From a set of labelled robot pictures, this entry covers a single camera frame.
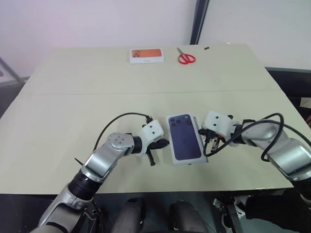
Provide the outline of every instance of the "smartphone box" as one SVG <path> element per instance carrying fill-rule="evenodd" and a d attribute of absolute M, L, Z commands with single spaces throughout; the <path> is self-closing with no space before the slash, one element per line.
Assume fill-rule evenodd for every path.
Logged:
<path fill-rule="evenodd" d="M 206 163 L 196 118 L 191 113 L 166 117 L 173 164 Z"/>
<path fill-rule="evenodd" d="M 130 50 L 130 63 L 155 63 L 164 62 L 162 49 L 136 49 Z"/>

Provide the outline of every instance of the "scissors blade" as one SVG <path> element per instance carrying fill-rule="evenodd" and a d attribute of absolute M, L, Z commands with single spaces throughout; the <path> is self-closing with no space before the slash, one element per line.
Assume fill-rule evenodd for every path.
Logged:
<path fill-rule="evenodd" d="M 179 47 L 177 47 L 177 50 L 178 50 L 178 52 L 179 52 L 180 54 L 184 54 L 184 53 L 182 52 L 182 50 L 180 50 Z"/>

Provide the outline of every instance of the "white tabletop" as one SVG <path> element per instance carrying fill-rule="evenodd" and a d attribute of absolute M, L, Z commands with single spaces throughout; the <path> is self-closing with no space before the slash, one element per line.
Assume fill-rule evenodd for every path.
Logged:
<path fill-rule="evenodd" d="M 129 48 L 57 49 L 36 70 L 0 120 L 0 193 L 57 194 L 85 161 L 98 134 L 115 116 L 141 112 L 159 119 L 209 110 L 242 121 L 280 112 L 285 122 L 311 131 L 264 67 L 243 45 L 181 47 L 197 62 L 177 63 L 175 47 L 162 47 L 161 64 L 128 64 Z M 143 117 L 126 116 L 111 132 L 137 133 Z M 283 188 L 291 184 L 261 150 L 241 145 L 208 164 L 173 166 L 169 147 L 148 158 L 122 158 L 98 192 L 220 191 Z"/>

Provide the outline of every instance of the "scissors handle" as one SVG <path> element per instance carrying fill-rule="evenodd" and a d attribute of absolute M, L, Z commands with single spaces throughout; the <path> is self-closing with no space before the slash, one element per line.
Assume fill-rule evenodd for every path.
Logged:
<path fill-rule="evenodd" d="M 193 63 L 195 62 L 195 60 L 196 60 L 195 57 L 190 54 L 181 54 L 178 57 L 179 63 L 184 64 L 184 65 Z"/>

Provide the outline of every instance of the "red scissors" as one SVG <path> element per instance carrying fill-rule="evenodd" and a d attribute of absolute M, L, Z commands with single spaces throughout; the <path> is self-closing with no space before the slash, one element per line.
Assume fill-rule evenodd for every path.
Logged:
<path fill-rule="evenodd" d="M 177 47 L 178 52 L 180 53 L 178 57 L 179 63 L 183 65 L 187 65 L 189 63 L 194 63 L 195 62 L 195 57 L 190 55 L 190 54 L 185 54 L 180 48 Z"/>

